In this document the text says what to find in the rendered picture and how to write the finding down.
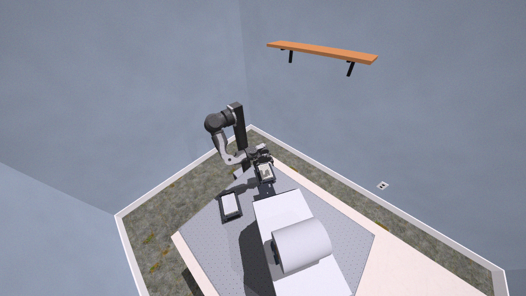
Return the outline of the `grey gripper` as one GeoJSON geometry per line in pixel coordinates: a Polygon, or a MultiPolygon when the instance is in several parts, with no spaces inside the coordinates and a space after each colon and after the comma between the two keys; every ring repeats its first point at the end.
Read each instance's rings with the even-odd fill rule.
{"type": "Polygon", "coordinates": [[[271,155],[271,153],[270,153],[270,150],[269,150],[268,155],[266,155],[265,157],[264,156],[257,157],[257,160],[253,161],[253,165],[254,165],[256,171],[257,171],[257,166],[259,164],[262,164],[262,163],[271,162],[272,166],[274,166],[274,159],[270,155],[271,155]]]}

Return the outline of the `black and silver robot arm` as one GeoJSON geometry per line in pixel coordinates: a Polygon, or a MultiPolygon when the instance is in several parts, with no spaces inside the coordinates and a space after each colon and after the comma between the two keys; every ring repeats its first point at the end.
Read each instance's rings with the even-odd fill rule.
{"type": "Polygon", "coordinates": [[[204,122],[205,129],[211,133],[212,141],[225,163],[227,165],[237,165],[247,162],[248,160],[255,160],[257,157],[265,157],[268,155],[269,150],[264,143],[261,143],[259,146],[248,146],[244,150],[235,152],[234,156],[227,153],[226,145],[228,144],[228,140],[222,128],[231,125],[236,126],[237,119],[233,108],[229,105],[226,107],[227,109],[224,109],[221,112],[209,114],[204,122]]]}

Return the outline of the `white cylinder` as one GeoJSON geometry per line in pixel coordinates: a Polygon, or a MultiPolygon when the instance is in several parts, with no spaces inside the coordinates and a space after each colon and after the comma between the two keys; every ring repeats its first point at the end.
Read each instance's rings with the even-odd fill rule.
{"type": "Polygon", "coordinates": [[[283,274],[332,254],[330,238],[315,217],[271,231],[283,274]]]}

